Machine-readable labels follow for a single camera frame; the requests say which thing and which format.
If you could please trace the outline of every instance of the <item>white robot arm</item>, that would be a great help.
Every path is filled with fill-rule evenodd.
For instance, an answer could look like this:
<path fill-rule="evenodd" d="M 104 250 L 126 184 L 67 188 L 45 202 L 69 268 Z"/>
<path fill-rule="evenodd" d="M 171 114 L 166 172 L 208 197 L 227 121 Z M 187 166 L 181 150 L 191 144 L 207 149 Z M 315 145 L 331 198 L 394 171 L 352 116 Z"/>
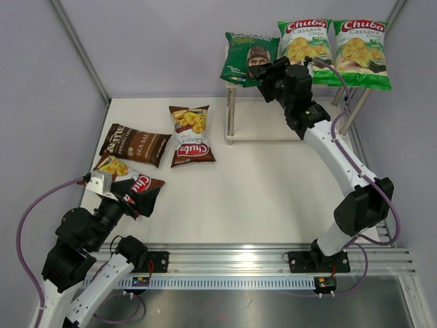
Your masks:
<path fill-rule="evenodd" d="M 311 59 L 306 58 L 304 66 L 290 65 L 289 59 L 282 57 L 273 63 L 251 66 L 249 70 L 261 82 L 258 89 L 266 102 L 278 101 L 284 109 L 287 125 L 319 154 L 345 197 L 334 211 L 335 223 L 313 241 L 309 251 L 313 264 L 309 269 L 325 272 L 332 270 L 336 255 L 357 234 L 386 218 L 389 206 L 372 185 L 391 199 L 393 183 L 388 178 L 378 179 L 359 161 L 333 129 L 324 108 L 312 100 L 309 61 Z M 359 172 L 350 161 L 357 165 Z"/>
<path fill-rule="evenodd" d="M 68 211 L 57 228 L 59 239 L 49 251 L 42 271 L 46 307 L 39 328 L 85 328 L 116 284 L 133 269 L 144 269 L 147 260 L 147 246 L 133 236 L 122 238 L 99 275 L 72 302 L 96 261 L 90 253 L 100 249 L 123 215 L 141 214 L 140 201 L 148 197 L 131 194 L 138 204 L 132 207 L 132 203 L 111 192 L 110 174 L 92 172 L 85 179 L 87 189 L 100 195 L 102 202 L 94 214 L 84 208 Z"/>

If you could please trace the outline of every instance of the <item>black mount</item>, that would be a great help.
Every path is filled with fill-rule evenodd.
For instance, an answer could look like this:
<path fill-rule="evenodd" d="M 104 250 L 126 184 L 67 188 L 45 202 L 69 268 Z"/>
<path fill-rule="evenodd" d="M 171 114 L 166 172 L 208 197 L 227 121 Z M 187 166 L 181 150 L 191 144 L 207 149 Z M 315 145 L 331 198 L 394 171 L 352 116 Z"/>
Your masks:
<path fill-rule="evenodd" d="M 149 251 L 147 258 L 143 266 L 135 267 L 132 273 L 149 273 L 149 266 L 147 262 L 152 261 L 154 268 L 153 273 L 167 273 L 169 268 L 169 255 L 168 251 Z"/>
<path fill-rule="evenodd" d="M 288 264 L 292 273 L 349 273 L 348 254 L 340 251 L 333 256 L 325 256 L 320 251 L 317 239 L 312 242 L 309 251 L 289 251 Z"/>
<path fill-rule="evenodd" d="M 147 246 L 133 236 L 122 238 L 115 253 L 123 255 L 135 268 L 141 268 L 147 260 Z"/>
<path fill-rule="evenodd" d="M 330 116 L 322 106 L 312 100 L 313 78 L 308 71 L 311 58 L 306 57 L 304 65 L 290 65 L 287 57 L 262 66 L 251 66 L 249 70 L 261 82 L 258 87 L 269 103 L 277 100 L 284 109 L 288 126 L 301 140 L 314 124 Z M 393 196 L 393 183 L 388 178 L 375 179 L 375 183 L 389 197 Z M 389 207 L 381 195 L 371 186 L 356 186 L 334 211 L 335 222 L 340 230 L 349 236 L 357 235 L 365 228 L 374 227 L 387 217 Z M 290 270 L 293 273 L 329 273 L 336 267 L 337 272 L 350 272 L 348 256 L 340 251 L 334 256 L 325 256 L 319 249 L 317 240 L 311 244 L 310 251 L 291 251 L 288 253 Z"/>
<path fill-rule="evenodd" d="M 287 57 L 272 63 L 249 68 L 257 81 L 262 96 L 269 103 L 277 100 L 284 109 L 287 125 L 303 140 L 308 128 L 330 116 L 322 106 L 312 100 L 313 78 L 308 67 L 290 65 Z"/>

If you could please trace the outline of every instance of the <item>metal frame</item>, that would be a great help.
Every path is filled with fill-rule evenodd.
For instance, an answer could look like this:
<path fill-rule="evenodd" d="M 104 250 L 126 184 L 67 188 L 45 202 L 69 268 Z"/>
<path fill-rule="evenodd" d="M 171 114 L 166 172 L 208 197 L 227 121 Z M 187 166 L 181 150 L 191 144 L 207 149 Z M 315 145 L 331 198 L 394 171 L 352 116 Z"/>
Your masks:
<path fill-rule="evenodd" d="M 59 0 L 48 0 L 48 2 L 51 5 L 56 17 L 58 18 L 59 24 L 61 24 L 64 31 L 66 32 L 67 38 L 69 39 L 69 41 L 71 41 L 72 46 L 79 56 L 79 59 L 86 69 L 91 81 L 96 86 L 96 89 L 102 97 L 106 108 L 108 109 L 109 105 L 111 104 L 111 97 L 108 95 L 102 81 L 100 80 L 100 77 L 93 67 L 93 64 L 89 60 L 88 55 L 85 52 L 85 49 L 83 48 L 81 41 L 79 40 L 79 37 L 77 36 L 77 33 L 74 30 L 74 27 L 70 19 L 68 18 L 68 15 L 63 5 L 59 2 Z"/>
<path fill-rule="evenodd" d="M 169 290 L 313 290 L 312 277 L 185 277 L 174 275 L 153 275 L 149 284 L 135 284 L 134 277 L 148 277 L 138 273 L 131 273 L 120 280 L 115 289 L 169 289 Z M 88 275 L 81 288 L 87 288 L 94 276 Z"/>
<path fill-rule="evenodd" d="M 67 37 L 71 41 L 74 50 L 77 52 L 86 71 L 93 81 L 96 89 L 102 97 L 105 105 L 109 108 L 111 98 L 104 88 L 96 70 L 89 60 L 85 49 L 83 48 L 79 37 L 77 36 L 66 11 L 59 0 L 48 0 L 54 10 L 60 24 Z M 393 6 L 387 21 L 389 26 L 386 33 L 392 28 L 397 17 L 404 9 L 407 0 L 397 0 Z M 344 89 L 339 88 L 332 105 L 337 106 L 341 101 Z M 352 98 L 356 95 L 357 89 L 352 90 Z M 358 158 L 368 166 L 365 153 L 361 145 L 358 130 L 354 124 L 354 117 L 358 113 L 369 91 L 366 90 L 361 94 L 354 112 L 349 116 L 342 132 L 346 133 L 350 127 L 352 145 Z M 234 135 L 234 114 L 235 114 L 235 97 L 236 89 L 229 88 L 227 106 L 228 121 L 226 133 L 228 136 Z M 386 223 L 377 225 L 377 231 L 381 240 L 387 240 L 391 235 L 391 230 L 387 228 Z M 224 279 L 232 277 L 291 277 L 300 278 L 302 275 L 293 275 L 290 273 L 288 264 L 283 261 L 284 252 L 291 249 L 305 250 L 309 245 L 301 244 L 278 244 L 278 245 L 241 245 L 241 244 L 149 244 L 150 250 L 165 250 L 171 252 L 169 273 L 166 275 L 155 274 L 155 276 L 167 277 L 214 277 L 221 276 Z M 366 245 L 366 251 L 369 254 L 369 275 L 394 275 L 398 276 L 410 315 L 415 327 L 432 327 L 432 320 L 429 317 L 429 311 L 423 302 L 423 295 L 417 283 L 416 271 L 414 269 L 410 253 L 404 248 L 395 247 L 378 247 Z M 360 275 L 363 270 L 363 257 L 360 249 L 351 247 L 348 250 L 352 272 L 343 275 Z M 109 244 L 105 243 L 102 249 L 96 254 L 98 264 L 109 259 Z"/>
<path fill-rule="evenodd" d="M 290 273 L 283 254 L 290 250 L 309 250 L 310 244 L 147 244 L 150 251 L 168 251 L 168 273 L 171 277 L 314 277 L 324 274 Z M 416 271 L 405 248 L 365 245 L 369 257 L 368 275 L 414 276 Z M 109 244 L 94 254 L 95 269 L 109 260 Z M 358 247 L 348 249 L 351 272 L 342 276 L 362 275 L 364 260 Z"/>

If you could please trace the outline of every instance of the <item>chip bag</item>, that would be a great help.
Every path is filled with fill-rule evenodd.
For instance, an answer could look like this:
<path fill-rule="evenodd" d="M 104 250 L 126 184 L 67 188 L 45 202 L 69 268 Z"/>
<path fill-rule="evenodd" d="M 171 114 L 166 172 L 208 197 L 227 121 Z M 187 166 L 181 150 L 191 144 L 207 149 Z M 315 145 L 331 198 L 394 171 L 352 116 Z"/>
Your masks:
<path fill-rule="evenodd" d="M 350 87 L 391 90 L 384 55 L 385 22 L 335 20 L 337 40 L 335 68 Z M 331 83 L 342 86 L 341 82 Z"/>
<path fill-rule="evenodd" d="M 190 162 L 215 162 L 206 138 L 206 118 L 208 108 L 194 109 L 169 106 L 175 122 L 175 154 L 171 167 Z"/>
<path fill-rule="evenodd" d="M 108 151 L 104 152 L 94 170 L 112 174 L 111 192 L 129 203 L 138 215 L 149 217 L 153 213 L 164 181 L 140 174 Z"/>
<path fill-rule="evenodd" d="M 331 19 L 304 19 L 295 22 L 278 22 L 281 31 L 281 55 L 288 57 L 291 65 L 303 64 L 306 56 L 333 64 L 328 40 Z M 313 63 L 313 83 L 329 84 L 338 79 L 327 67 Z"/>
<path fill-rule="evenodd" d="M 242 87 L 260 85 L 249 73 L 249 66 L 264 65 L 277 59 L 279 39 L 270 36 L 226 32 L 229 50 L 220 78 Z"/>
<path fill-rule="evenodd" d="M 159 167 L 170 137 L 171 135 L 143 132 L 120 124 L 112 124 L 99 155 L 110 152 L 119 159 L 130 159 Z"/>

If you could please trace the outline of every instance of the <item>white shelf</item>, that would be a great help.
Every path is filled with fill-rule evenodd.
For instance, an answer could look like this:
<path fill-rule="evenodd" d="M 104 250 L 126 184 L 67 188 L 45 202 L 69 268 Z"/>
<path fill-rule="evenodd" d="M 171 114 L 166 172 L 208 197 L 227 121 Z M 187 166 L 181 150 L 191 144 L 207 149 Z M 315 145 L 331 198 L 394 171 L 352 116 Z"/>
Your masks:
<path fill-rule="evenodd" d="M 113 99 L 98 151 L 112 123 L 172 133 L 169 105 L 206 104 L 210 105 L 207 134 L 217 162 L 171 169 L 173 139 L 159 169 L 123 160 L 166 185 L 150 218 L 124 217 L 108 241 L 117 234 L 131 234 L 145 243 L 310 243 L 323 234 L 343 199 L 333 175 L 303 142 L 248 141 L 228 146 L 223 136 L 226 98 Z M 94 164 L 99 158 L 96 154 Z M 86 191 L 81 206 L 93 210 L 99 203 L 98 196 Z M 378 238 L 375 228 L 367 234 Z"/>
<path fill-rule="evenodd" d="M 338 106 L 330 103 L 332 97 L 313 97 L 319 103 L 332 120 L 340 113 Z M 226 140 L 299 140 L 298 135 L 292 131 L 285 121 L 284 110 L 276 101 L 266 103 L 262 97 L 236 97 L 235 101 L 234 135 L 225 133 Z M 343 126 L 343 119 L 337 123 L 337 127 Z"/>

